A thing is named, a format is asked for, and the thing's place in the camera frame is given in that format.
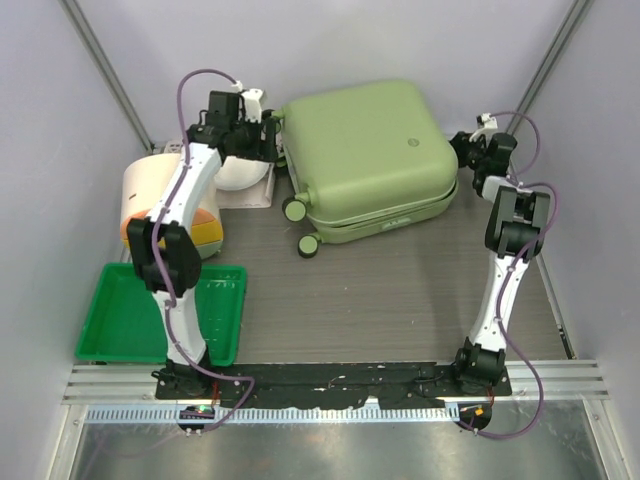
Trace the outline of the green hard-shell suitcase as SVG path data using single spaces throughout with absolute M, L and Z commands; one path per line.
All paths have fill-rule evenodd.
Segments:
M 408 80 L 309 95 L 276 115 L 294 190 L 283 214 L 314 228 L 298 240 L 303 258 L 431 219 L 457 193 L 456 154 Z

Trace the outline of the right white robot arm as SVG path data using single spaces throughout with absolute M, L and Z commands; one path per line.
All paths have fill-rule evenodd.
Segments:
M 473 171 L 476 194 L 492 204 L 484 245 L 489 273 L 470 335 L 456 354 L 451 380 L 465 395 L 482 394 L 506 377 L 511 312 L 521 280 L 540 253 L 552 206 L 544 191 L 521 186 L 509 175 L 515 137 L 496 133 L 457 133 L 450 143 L 461 167 Z

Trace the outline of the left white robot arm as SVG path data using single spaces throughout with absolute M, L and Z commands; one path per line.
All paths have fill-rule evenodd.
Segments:
M 212 91 L 203 119 L 184 127 L 180 159 L 159 201 L 126 233 L 136 276 L 161 312 L 167 354 L 153 372 L 161 399 L 200 399 L 215 378 L 195 299 L 202 260 L 192 224 L 209 184 L 229 157 L 274 162 L 278 120 L 264 109 L 264 91 Z

